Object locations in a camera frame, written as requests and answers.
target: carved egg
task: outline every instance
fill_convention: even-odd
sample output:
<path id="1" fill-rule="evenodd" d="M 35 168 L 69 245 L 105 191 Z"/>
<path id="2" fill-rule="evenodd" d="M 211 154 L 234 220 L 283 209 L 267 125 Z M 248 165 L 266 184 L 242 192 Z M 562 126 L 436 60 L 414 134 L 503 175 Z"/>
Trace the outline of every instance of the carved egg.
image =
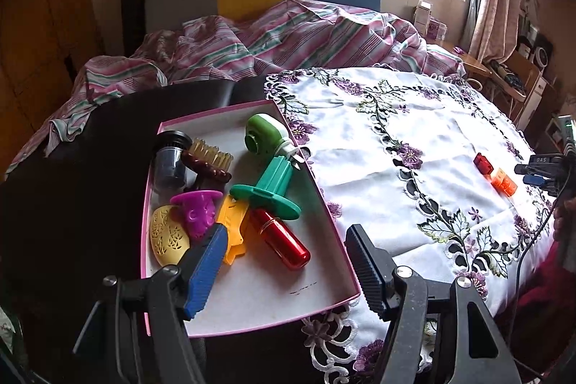
<path id="1" fill-rule="evenodd" d="M 190 247 L 188 235 L 179 220 L 180 212 L 176 205 L 163 205 L 152 214 L 150 244 L 162 267 L 177 264 Z"/>

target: black cable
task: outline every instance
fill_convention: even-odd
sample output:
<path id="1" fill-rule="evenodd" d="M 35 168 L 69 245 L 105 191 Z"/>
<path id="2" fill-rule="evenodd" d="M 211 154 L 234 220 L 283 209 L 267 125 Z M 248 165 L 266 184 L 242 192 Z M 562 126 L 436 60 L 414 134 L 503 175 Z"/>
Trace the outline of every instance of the black cable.
<path id="1" fill-rule="evenodd" d="M 559 200 L 562 197 L 562 193 L 564 192 L 564 189 L 566 189 L 566 185 L 568 184 L 568 181 L 570 180 L 571 173 L 572 173 L 572 168 L 569 169 L 568 177 L 566 178 L 564 185 L 560 189 L 560 192 L 558 192 L 558 197 L 556 198 L 556 200 L 552 204 L 552 208 L 550 209 L 550 212 L 548 213 L 548 215 L 546 216 L 544 221 L 540 224 L 540 226 L 538 227 L 538 229 L 534 233 L 534 236 L 532 236 L 532 239 L 530 240 L 530 242 L 526 246 L 526 249 L 524 250 L 524 252 L 520 256 L 520 259 L 518 260 L 518 268 L 516 270 L 516 289 L 515 289 L 515 293 L 514 293 L 514 303 L 513 303 L 513 308 L 512 308 L 512 318 L 510 319 L 510 327 L 508 328 L 508 337 L 506 337 L 506 344 L 508 345 L 508 348 L 510 348 L 510 345 L 512 344 L 512 331 L 514 329 L 514 321 L 516 319 L 516 312 L 518 310 L 518 292 L 520 290 L 520 271 L 521 271 L 521 267 L 522 267 L 522 261 L 524 260 L 524 257 L 528 253 L 529 249 L 534 245 L 534 243 L 536 242 L 536 240 L 540 236 L 540 233 L 542 233 L 542 230 L 545 228 L 546 224 L 548 223 L 548 220 L 552 216 L 552 212 L 554 212 L 554 209 L 558 205 Z"/>
<path id="2" fill-rule="evenodd" d="M 538 371 L 533 370 L 532 368 L 525 365 L 524 363 L 522 363 L 520 360 L 518 360 L 516 358 L 514 358 L 514 361 L 516 362 L 517 365 L 524 368 L 526 371 L 528 371 L 530 374 L 532 374 L 535 378 L 538 378 L 540 380 L 544 380 L 544 376 L 542 374 L 540 374 Z"/>

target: purple toy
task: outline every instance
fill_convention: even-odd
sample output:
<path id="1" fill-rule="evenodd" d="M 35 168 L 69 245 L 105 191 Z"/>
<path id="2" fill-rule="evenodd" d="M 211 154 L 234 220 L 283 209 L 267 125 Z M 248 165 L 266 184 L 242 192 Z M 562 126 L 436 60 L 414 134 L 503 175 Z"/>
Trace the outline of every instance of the purple toy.
<path id="1" fill-rule="evenodd" d="M 184 215 L 188 236 L 199 239 L 214 225 L 216 207 L 214 201 L 222 197 L 217 190 L 196 190 L 175 195 L 170 203 L 179 205 Z"/>

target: white embroidered tablecloth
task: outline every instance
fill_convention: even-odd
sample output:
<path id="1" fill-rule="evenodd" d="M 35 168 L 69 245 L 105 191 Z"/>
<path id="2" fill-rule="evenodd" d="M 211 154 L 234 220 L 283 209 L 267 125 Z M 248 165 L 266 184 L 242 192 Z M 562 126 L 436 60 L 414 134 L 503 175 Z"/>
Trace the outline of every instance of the white embroidered tablecloth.
<path id="1" fill-rule="evenodd" d="M 265 87 L 310 149 L 308 163 L 342 238 L 360 223 L 397 265 L 448 283 L 465 275 L 492 314 L 511 301 L 517 259 L 551 201 L 514 174 L 531 150 L 492 103 L 468 86 L 384 68 L 287 71 L 270 75 Z M 480 174 L 478 152 L 518 184 L 513 197 Z M 551 243 L 548 227 L 523 261 L 522 282 Z M 325 382 L 372 372 L 387 324 L 364 296 L 303 322 Z M 434 326 L 424 331 L 421 370 L 431 363 Z"/>

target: black leather surface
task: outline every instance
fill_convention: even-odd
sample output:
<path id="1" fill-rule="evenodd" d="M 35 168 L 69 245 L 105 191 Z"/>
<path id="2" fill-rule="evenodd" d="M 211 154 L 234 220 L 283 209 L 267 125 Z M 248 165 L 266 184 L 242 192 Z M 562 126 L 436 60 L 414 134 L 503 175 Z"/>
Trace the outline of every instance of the black leather surface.
<path id="1" fill-rule="evenodd" d="M 0 276 L 9 295 L 0 303 L 21 318 L 34 370 L 54 383 L 106 382 L 71 349 L 102 278 L 139 277 L 143 193 L 158 125 L 263 99 L 263 82 L 264 77 L 237 84 L 198 81 L 106 103 L 73 142 L 61 143 L 48 158 L 37 150 L 0 185 Z M 300 327 L 207 340 L 210 381 L 269 382 L 270 372 L 287 362 L 295 366 L 295 360 L 303 366 L 300 382 L 321 380 L 302 346 Z M 260 358 L 270 347 L 280 347 L 272 352 L 276 363 L 270 351 Z M 244 373 L 240 381 L 231 372 L 235 366 Z M 293 382 L 294 376 L 274 378 Z M 148 380 L 155 381 L 152 372 Z"/>

